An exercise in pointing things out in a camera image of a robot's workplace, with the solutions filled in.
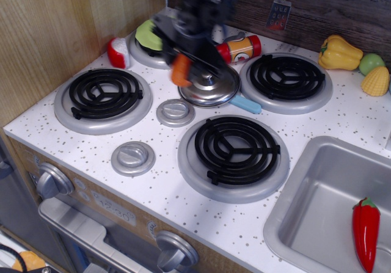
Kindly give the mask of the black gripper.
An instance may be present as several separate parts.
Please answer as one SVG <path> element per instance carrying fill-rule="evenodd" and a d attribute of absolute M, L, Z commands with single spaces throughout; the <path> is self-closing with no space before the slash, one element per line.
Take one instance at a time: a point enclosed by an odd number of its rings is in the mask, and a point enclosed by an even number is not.
<path fill-rule="evenodd" d="M 211 32 L 194 20 L 185 23 L 180 13 L 175 16 L 158 13 L 152 21 L 153 33 L 162 40 L 166 64 L 172 65 L 180 53 L 187 57 L 186 85 L 215 86 L 217 76 L 222 76 L 228 66 L 212 42 Z"/>

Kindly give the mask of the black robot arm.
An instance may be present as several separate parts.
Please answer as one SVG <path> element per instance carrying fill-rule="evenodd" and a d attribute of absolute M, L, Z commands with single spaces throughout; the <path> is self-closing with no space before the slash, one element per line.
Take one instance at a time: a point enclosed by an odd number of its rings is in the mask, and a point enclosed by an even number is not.
<path fill-rule="evenodd" d="M 212 40 L 212 30 L 233 13 L 234 0 L 182 0 L 175 17 L 156 15 L 152 32 L 163 42 L 163 56 L 171 66 L 172 82 L 189 87 L 191 67 L 220 78 L 227 65 Z"/>

